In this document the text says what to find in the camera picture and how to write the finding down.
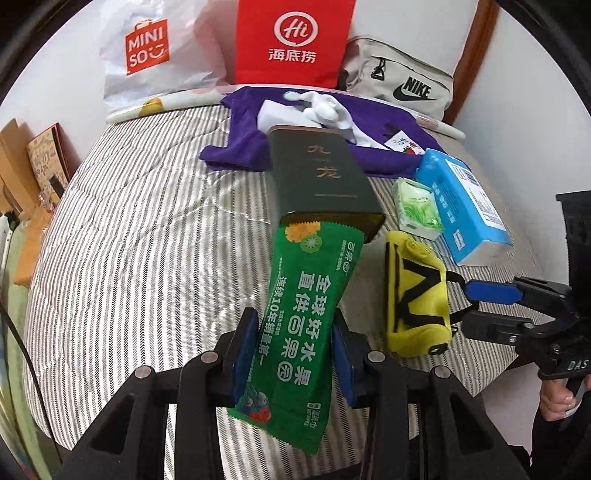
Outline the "person's right hand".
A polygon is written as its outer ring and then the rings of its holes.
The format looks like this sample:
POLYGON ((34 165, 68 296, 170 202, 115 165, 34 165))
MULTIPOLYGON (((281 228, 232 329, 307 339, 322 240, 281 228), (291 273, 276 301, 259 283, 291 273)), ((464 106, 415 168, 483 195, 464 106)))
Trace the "person's right hand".
POLYGON ((539 412, 548 422, 564 420, 575 408, 575 395, 561 380, 543 380, 540 389, 539 412))

